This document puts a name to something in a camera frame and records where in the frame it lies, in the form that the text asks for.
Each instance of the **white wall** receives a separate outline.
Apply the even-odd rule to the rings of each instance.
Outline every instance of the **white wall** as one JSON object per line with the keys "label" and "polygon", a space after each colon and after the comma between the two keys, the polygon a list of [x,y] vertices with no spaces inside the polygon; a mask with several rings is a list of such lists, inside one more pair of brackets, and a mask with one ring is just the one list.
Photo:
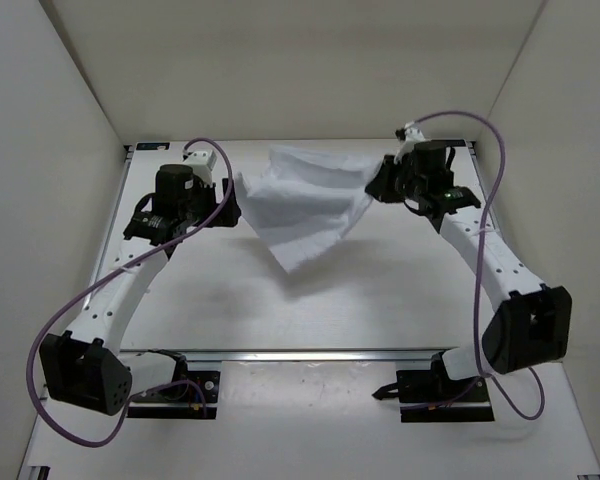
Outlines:
{"label": "white wall", "polygon": [[600,459],[600,0],[549,2],[491,119],[508,147],[506,237],[573,296],[565,366]]}
{"label": "white wall", "polygon": [[[390,138],[431,111],[486,114],[541,0],[43,3],[132,143]],[[439,129],[459,131],[477,135]]]}
{"label": "white wall", "polygon": [[0,0],[0,479],[33,425],[28,348],[88,280],[123,158],[40,5]]}

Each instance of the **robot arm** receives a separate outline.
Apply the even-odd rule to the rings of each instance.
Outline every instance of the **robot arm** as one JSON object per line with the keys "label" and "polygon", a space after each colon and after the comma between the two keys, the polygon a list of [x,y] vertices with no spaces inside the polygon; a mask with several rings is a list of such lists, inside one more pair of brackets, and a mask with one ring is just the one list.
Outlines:
{"label": "robot arm", "polygon": [[[156,190],[136,206],[112,270],[180,237],[216,209],[215,185],[211,183],[214,163],[212,152],[194,152],[182,164],[160,168]],[[226,191],[226,180],[223,183]],[[151,210],[145,211],[149,201]],[[231,196],[209,226],[233,227],[239,217],[240,209]],[[186,373],[186,359],[173,352],[154,350],[118,357],[131,317],[175,248],[129,265],[95,292],[62,335],[44,338],[40,359],[52,398],[114,415],[131,395],[178,380]]]}
{"label": "robot arm", "polygon": [[[440,141],[419,142],[412,149],[403,144],[397,156],[385,157],[367,193],[383,203],[404,202],[411,212],[426,217],[476,273],[483,209],[469,188],[454,185],[454,154],[451,148],[447,155],[447,146]],[[566,354],[569,293],[564,287],[549,288],[489,224],[481,283],[495,312],[480,342],[487,372],[505,374]],[[473,345],[444,352],[442,363],[450,380],[479,375]]]}

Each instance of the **white floor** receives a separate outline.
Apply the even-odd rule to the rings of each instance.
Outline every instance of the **white floor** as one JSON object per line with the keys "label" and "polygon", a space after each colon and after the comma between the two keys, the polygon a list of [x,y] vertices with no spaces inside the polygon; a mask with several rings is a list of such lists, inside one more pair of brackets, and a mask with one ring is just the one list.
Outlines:
{"label": "white floor", "polygon": [[[390,141],[291,142],[381,157]],[[106,258],[137,200],[182,144],[136,152]],[[257,174],[267,142],[226,142],[234,169]],[[468,150],[458,184],[479,193]],[[126,349],[424,349],[471,341],[473,274],[428,221],[374,204],[319,264],[287,277],[244,222],[181,245],[142,301]],[[483,326],[492,312],[486,296]],[[63,479],[573,479],[598,468],[560,364],[539,373],[547,410],[526,422],[491,388],[495,422],[401,424],[396,401],[371,393],[395,381],[393,362],[224,362],[214,421],[128,419],[112,444],[77,447],[38,422],[27,464]],[[538,405],[528,372],[503,379],[526,412]],[[54,401],[52,415],[87,438],[115,419]]]}
{"label": "white floor", "polygon": [[[396,142],[290,142],[382,158]],[[182,143],[135,152],[107,249],[107,265],[155,172],[181,161]],[[226,142],[235,171],[259,174],[269,142]],[[224,175],[218,161],[215,178]],[[468,149],[458,149],[456,181],[480,187]],[[123,348],[425,348],[471,341],[474,276],[425,219],[402,205],[374,202],[346,241],[292,276],[241,221],[180,245],[156,278]],[[484,297],[483,317],[492,311]]]}
{"label": "white floor", "polygon": [[[49,480],[576,480],[600,473],[559,364],[543,365],[547,410],[515,416],[490,388],[495,422],[402,424],[397,401],[371,393],[393,363],[226,363],[213,421],[127,419],[110,445],[89,450],[36,428],[28,459]],[[504,379],[520,408],[538,405],[531,375]],[[115,419],[49,402],[73,432],[104,438]]]}

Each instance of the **white cloth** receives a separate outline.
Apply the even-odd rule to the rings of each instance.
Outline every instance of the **white cloth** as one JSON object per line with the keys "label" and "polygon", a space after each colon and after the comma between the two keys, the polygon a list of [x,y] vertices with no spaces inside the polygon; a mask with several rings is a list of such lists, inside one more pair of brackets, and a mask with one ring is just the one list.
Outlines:
{"label": "white cloth", "polygon": [[369,208],[382,157],[271,146],[260,177],[234,179],[242,217],[290,272],[340,242]]}

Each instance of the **black mounting plate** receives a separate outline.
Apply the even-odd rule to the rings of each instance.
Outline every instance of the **black mounting plate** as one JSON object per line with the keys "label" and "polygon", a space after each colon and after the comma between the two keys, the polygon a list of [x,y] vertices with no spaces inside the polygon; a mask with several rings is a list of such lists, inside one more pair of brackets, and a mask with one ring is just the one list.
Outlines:
{"label": "black mounting plate", "polygon": [[195,390],[189,389],[180,397],[165,397],[160,392],[134,400],[127,416],[129,418],[166,418],[189,420],[215,420],[217,407],[209,407],[218,403],[220,393],[220,372],[216,370],[189,370],[187,378],[196,382],[207,402],[207,417],[203,415],[200,399]]}
{"label": "black mounting plate", "polygon": [[[474,381],[473,378],[469,378],[447,382],[443,397],[437,394],[434,389],[422,388],[431,379],[431,371],[429,370],[399,370],[396,372],[396,376],[400,403],[415,405],[449,400],[462,393]],[[400,421],[402,423],[465,423],[493,422],[494,420],[489,391],[487,390],[486,381],[483,379],[478,380],[471,390],[449,406],[417,410],[400,408]]]}

